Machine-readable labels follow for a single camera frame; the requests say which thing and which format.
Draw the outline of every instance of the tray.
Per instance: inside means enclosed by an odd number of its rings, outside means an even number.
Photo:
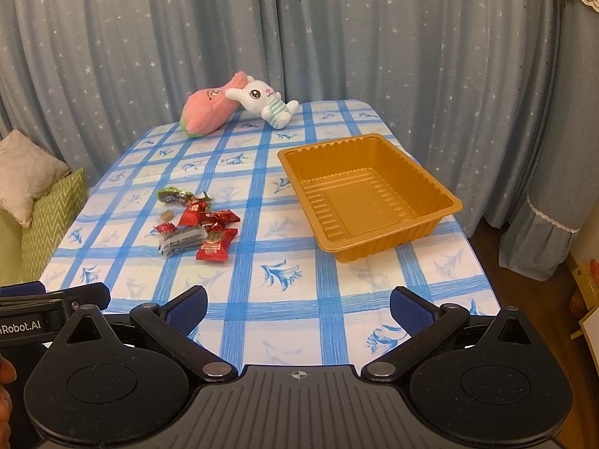
[[[278,153],[316,242],[342,262],[428,235],[462,202],[382,135]]]

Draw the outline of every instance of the table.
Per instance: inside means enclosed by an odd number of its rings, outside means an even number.
[[[94,188],[46,267],[48,290],[103,281],[110,312],[167,302],[203,285],[206,319],[191,334],[236,365],[362,365],[408,338],[389,314],[389,294],[406,285],[440,305],[494,315],[498,303],[453,217],[431,235],[341,264],[320,250],[277,158],[281,148],[361,133],[400,146],[356,100],[305,103],[283,130],[238,112],[214,133],[188,138],[178,123],[149,130]],[[166,186],[208,191],[215,208],[241,217],[227,263],[195,252],[164,259],[153,229]],[[176,213],[183,207],[170,206]]]

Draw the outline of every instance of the curtain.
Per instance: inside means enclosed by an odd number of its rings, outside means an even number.
[[[358,98],[458,195],[472,234],[522,196],[544,129],[555,0],[2,0],[14,127],[93,184],[237,69],[287,100]]]
[[[599,0],[560,0],[561,39],[546,131],[499,264],[537,280],[565,260],[599,198]]]
[[[91,186],[149,127],[178,120],[195,90],[239,69],[280,86],[280,48],[263,33],[276,19],[261,3],[0,0],[10,127],[85,168]]]

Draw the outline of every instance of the beige pillow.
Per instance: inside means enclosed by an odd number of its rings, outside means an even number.
[[[0,141],[0,208],[21,226],[31,224],[34,201],[69,173],[67,164],[44,152],[19,130]]]

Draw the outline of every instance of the human hand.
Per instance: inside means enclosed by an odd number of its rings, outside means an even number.
[[[12,383],[17,379],[17,372],[13,364],[7,359],[0,359],[0,449],[10,449],[10,426],[8,419],[13,411],[13,402],[3,385]]]

